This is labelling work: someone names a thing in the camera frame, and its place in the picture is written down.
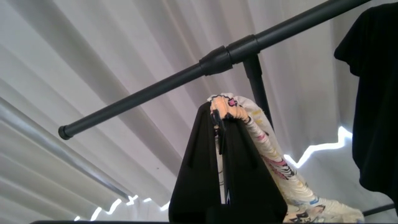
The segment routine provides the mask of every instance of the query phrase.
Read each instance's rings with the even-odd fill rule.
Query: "white patterned cloth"
[[[214,116],[213,111],[218,110],[221,119],[234,117],[242,119],[246,124],[262,160],[288,205],[284,223],[364,222],[363,214],[358,209],[351,208],[336,200],[321,198],[312,192],[306,181],[297,173],[295,167],[283,158],[282,149],[276,140],[271,124],[257,104],[245,97],[234,96],[232,93],[212,95],[208,98],[208,101],[211,103],[212,116]],[[224,195],[221,155],[218,155],[217,161],[221,195]]]

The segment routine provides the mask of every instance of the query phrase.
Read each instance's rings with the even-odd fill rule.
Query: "vertical support pole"
[[[243,61],[244,70],[250,81],[251,90],[253,91],[254,100],[257,105],[266,114],[272,128],[274,128],[274,123],[272,122],[271,112],[269,111],[268,100],[266,95],[266,89],[264,88],[264,83],[262,82],[262,71],[260,66],[260,60],[258,55],[252,55]]]

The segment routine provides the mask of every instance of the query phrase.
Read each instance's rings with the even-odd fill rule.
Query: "clothes rack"
[[[339,16],[368,1],[370,0],[329,0],[258,34],[249,35],[237,40],[227,47],[218,47],[191,67],[85,116],[78,121],[59,127],[59,136],[64,140],[70,139],[88,128],[96,126],[103,121],[113,118],[192,80],[202,76],[225,72],[232,69],[234,64],[240,62],[244,64],[256,103],[263,109],[272,125],[266,91],[261,78],[262,72],[258,53],[267,47]],[[386,205],[375,208],[374,210],[383,212],[390,208],[391,205]],[[374,210],[367,211],[364,214],[373,214]]]

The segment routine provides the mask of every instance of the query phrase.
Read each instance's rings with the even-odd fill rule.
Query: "black shirt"
[[[353,159],[359,182],[398,205],[398,3],[363,12],[335,51],[359,77]]]

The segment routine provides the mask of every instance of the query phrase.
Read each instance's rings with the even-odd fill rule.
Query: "black garment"
[[[359,77],[353,158],[361,185],[398,205],[398,3],[363,12],[335,51]]]
[[[281,223],[287,205],[240,119],[223,120],[224,186],[221,204],[210,103],[199,110],[170,200],[169,220],[178,223]]]

